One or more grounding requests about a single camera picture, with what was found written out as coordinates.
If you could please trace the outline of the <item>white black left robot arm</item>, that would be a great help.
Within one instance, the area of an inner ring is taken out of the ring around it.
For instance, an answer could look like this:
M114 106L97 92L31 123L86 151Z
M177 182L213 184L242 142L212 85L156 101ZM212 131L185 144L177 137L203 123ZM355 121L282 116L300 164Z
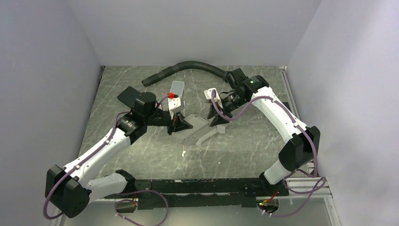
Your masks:
M184 101L169 92L157 99L151 92L140 92L132 87L118 95L118 100L129 110L116 115L107 134L94 146L72 162L52 166L46 174L43 216L48 220L49 204L59 209L59 216L73 218L91 202L111 194L128 198L136 189L135 178L124 170L96 179L95 174L114 155L130 147L147 132L149 126L166 127L168 134L190 129L183 116Z

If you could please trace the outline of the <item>white cardboard box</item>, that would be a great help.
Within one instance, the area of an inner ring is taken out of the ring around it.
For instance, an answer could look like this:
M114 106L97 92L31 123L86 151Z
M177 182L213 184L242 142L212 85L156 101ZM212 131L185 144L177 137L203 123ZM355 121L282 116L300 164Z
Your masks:
M211 127L209 120L196 114L190 114L184 120L193 127L172 134L172 136L181 141L184 146L201 146L202 142L216 133L224 134L227 126L226 124L222 124Z

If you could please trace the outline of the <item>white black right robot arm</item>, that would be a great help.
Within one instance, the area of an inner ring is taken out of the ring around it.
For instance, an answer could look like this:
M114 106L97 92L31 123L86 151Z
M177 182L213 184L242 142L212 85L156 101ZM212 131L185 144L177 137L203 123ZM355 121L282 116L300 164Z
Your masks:
M261 193L271 195L280 181L304 164L316 161L320 130L316 126L307 126L295 116L261 75L249 78L241 69L235 69L225 72L222 78L232 89L226 97L221 98L215 88L204 91L211 104L207 116L212 119L211 126L237 120L250 106L254 106L272 123L286 143L275 163L260 175Z

